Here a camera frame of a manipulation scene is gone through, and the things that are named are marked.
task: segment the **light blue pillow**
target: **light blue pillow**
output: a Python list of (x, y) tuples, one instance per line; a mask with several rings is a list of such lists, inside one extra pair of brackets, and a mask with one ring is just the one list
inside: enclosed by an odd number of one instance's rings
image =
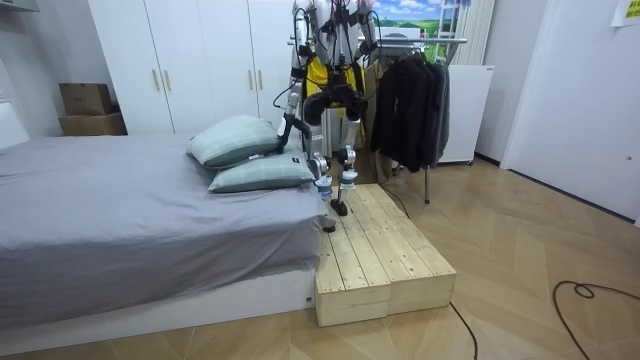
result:
[(278, 134), (271, 122), (249, 115), (225, 119), (196, 135), (187, 154), (210, 168), (240, 164), (253, 155), (263, 155), (278, 147)]
[(314, 181), (304, 154), (285, 148), (282, 154), (251, 160), (236, 167), (221, 170), (213, 179), (209, 191), (231, 193), (252, 190), (294, 187)]

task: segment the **wardrobe door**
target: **wardrobe door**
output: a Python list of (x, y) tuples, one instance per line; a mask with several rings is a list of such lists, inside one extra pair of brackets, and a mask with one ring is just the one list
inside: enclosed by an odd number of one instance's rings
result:
[[(287, 42), (293, 35), (292, 9), (291, 0), (249, 0), (260, 117), (277, 125), (284, 110), (272, 102), (289, 86), (293, 47)], [(283, 94), (276, 103), (284, 106), (286, 102)]]
[(215, 123), (198, 0), (145, 0), (162, 83), (177, 134)]
[(129, 134), (172, 134), (143, 0), (90, 0), (102, 51)]
[(198, 2), (218, 120), (235, 115), (258, 116), (246, 0)]

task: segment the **hanging clothes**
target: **hanging clothes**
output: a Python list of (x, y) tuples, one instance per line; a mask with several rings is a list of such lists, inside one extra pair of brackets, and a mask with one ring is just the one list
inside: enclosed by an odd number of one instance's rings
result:
[[(364, 71), (365, 77), (365, 96), (368, 99), (368, 107), (366, 116), (364, 118), (365, 127), (365, 148), (371, 147), (371, 139), (373, 134), (373, 128), (376, 117), (376, 98), (378, 90), (378, 81), (384, 75), (387, 70), (387, 66), (380, 63), (378, 60), (374, 61), (372, 65), (368, 66)], [(370, 152), (367, 154), (366, 161), (369, 162), (369, 168), (371, 169), (373, 181), (383, 183), (391, 177), (391, 170), (393, 161), (380, 154), (379, 151)]]
[(449, 68), (443, 64), (425, 64), (433, 74), (431, 112), (420, 147), (423, 165), (435, 168), (449, 140)]
[(379, 150), (406, 166), (420, 170), (418, 152), (424, 133), (427, 77), (411, 60), (393, 64), (380, 79), (371, 151)]
[(371, 151), (409, 171), (435, 167), (449, 136), (449, 75), (446, 66), (419, 56), (396, 61), (379, 81)]

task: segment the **black jacket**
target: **black jacket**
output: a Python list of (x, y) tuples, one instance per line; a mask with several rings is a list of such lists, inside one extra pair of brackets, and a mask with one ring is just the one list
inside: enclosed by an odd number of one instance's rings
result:
[(411, 59), (398, 61), (380, 79), (371, 139), (371, 151), (379, 150), (411, 172), (422, 165), (420, 144), (430, 108), (428, 70), (421, 66)]

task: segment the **wooden plank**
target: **wooden plank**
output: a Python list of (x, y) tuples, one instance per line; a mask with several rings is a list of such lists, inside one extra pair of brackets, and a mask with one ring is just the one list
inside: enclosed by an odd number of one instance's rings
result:
[(316, 287), (318, 293), (344, 291), (344, 283), (340, 277), (331, 240), (324, 231), (320, 238), (320, 264), (316, 270)]
[(395, 224), (389, 219), (376, 219), (376, 223), (383, 236), (386, 236), (387, 240), (391, 244), (393, 250), (398, 254), (400, 261), (404, 267), (409, 271), (409, 275), (413, 279), (421, 279), (425, 277), (433, 276), (433, 273), (429, 267), (422, 260), (420, 255), (413, 249), (407, 239), (402, 236), (402, 233), (396, 228)]
[(389, 314), (449, 305), (456, 275), (440, 275), (391, 284)]
[(369, 190), (367, 190), (366, 187), (359, 186), (356, 188), (356, 193), (362, 199), (363, 203), (369, 204), (367, 211), (374, 217), (373, 221), (377, 224), (382, 235), (387, 238), (389, 244), (391, 244), (391, 247), (411, 277), (413, 279), (419, 279), (433, 276), (429, 267), (420, 255), (416, 253), (407, 239), (404, 238), (396, 224), (389, 218), (389, 215), (382, 209), (371, 193), (369, 193)]
[(354, 191), (347, 192), (347, 200), (351, 205), (351, 211), (358, 219), (371, 247), (378, 256), (380, 263), (382, 263), (389, 280), (393, 282), (411, 279), (411, 275), (402, 264), (389, 241), (380, 233), (375, 219), (367, 211), (358, 194)]
[(378, 319), (388, 315), (391, 285), (316, 295), (318, 326)]
[(400, 208), (396, 205), (396, 203), (387, 195), (387, 193), (380, 187), (378, 184), (366, 184), (362, 185), (365, 189), (371, 193), (374, 199), (380, 204), (380, 207), (384, 210), (384, 212), (389, 215), (392, 220), (395, 220), (397, 217), (407, 218), (407, 216), (400, 210)]
[(335, 254), (340, 276), (346, 290), (368, 287), (369, 284), (360, 267), (356, 253), (351, 247), (351, 242), (344, 230), (336, 230), (329, 234), (333, 253)]
[(369, 286), (390, 284), (391, 281), (360, 224), (357, 224), (356, 227), (345, 227), (345, 230)]
[(418, 252), (434, 275), (456, 273), (447, 260), (436, 250), (429, 240), (427, 240), (415, 224), (396, 206), (380, 186), (376, 184), (365, 185), (365, 188), (371, 193), (374, 199), (381, 204), (382, 208), (399, 228), (402, 235)]

